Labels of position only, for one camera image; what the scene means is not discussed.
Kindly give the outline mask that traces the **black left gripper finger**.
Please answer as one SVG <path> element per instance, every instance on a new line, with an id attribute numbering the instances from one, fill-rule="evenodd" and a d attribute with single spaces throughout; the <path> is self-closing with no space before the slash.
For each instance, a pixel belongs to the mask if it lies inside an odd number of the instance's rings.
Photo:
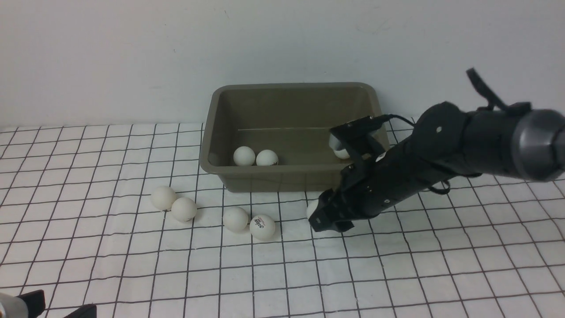
<path id="1" fill-rule="evenodd" d="M 96 318 L 97 317 L 97 306 L 95 304 L 83 305 L 70 314 L 66 315 L 64 318 Z"/>

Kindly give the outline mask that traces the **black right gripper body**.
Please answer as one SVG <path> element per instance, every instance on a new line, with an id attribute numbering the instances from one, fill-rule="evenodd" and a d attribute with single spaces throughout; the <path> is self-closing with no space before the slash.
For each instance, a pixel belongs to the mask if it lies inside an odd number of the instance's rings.
<path id="1" fill-rule="evenodd" d="M 408 150 L 389 150 L 371 165 L 354 164 L 341 173 L 327 198 L 327 219 L 371 219 L 412 195 L 448 180 L 451 173 Z"/>

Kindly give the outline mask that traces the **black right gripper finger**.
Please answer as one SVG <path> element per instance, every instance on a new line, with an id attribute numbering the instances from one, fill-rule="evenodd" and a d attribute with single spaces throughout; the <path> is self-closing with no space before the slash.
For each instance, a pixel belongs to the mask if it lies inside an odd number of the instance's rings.
<path id="1" fill-rule="evenodd" d="M 318 197 L 316 207 L 308 217 L 313 231 L 340 231 L 340 216 L 334 205 L 334 194 L 333 190 L 326 190 Z"/>
<path id="2" fill-rule="evenodd" d="M 353 229 L 354 224 L 351 219 L 331 219 L 329 229 L 336 231 L 337 233 L 345 233 L 350 229 Z"/>

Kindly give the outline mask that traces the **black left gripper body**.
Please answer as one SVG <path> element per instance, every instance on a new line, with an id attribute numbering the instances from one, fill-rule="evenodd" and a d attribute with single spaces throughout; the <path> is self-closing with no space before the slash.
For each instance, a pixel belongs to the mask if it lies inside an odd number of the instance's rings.
<path id="1" fill-rule="evenodd" d="M 38 318 L 46 308 L 44 290 L 31 291 L 20 295 L 26 312 L 23 318 Z"/>

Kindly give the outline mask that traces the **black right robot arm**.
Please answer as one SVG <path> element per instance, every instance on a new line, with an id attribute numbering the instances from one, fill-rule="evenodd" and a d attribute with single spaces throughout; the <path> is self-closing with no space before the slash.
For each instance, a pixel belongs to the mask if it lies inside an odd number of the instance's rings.
<path id="1" fill-rule="evenodd" d="M 341 170 L 338 187 L 324 191 L 309 213 L 314 231 L 346 232 L 353 221 L 373 219 L 426 189 L 447 194 L 450 179 L 458 176 L 549 182 L 563 175 L 563 115 L 533 109 L 530 102 L 507 105 L 475 69 L 466 74 L 486 99 L 485 107 L 466 112 L 438 103 L 412 125 L 409 137 L 388 150 L 373 133 L 397 115 L 361 117 L 330 129 L 331 149 L 345 149 L 353 162 Z"/>

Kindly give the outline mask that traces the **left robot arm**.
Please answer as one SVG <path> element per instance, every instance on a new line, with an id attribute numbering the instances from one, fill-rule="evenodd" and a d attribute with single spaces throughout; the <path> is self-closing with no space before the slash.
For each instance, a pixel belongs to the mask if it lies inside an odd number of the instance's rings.
<path id="1" fill-rule="evenodd" d="M 2 318 L 38 318 L 46 310 L 44 290 L 11 296 L 0 294 L 0 316 Z M 67 318 L 96 318 L 97 306 L 95 304 L 83 305 L 70 314 Z"/>

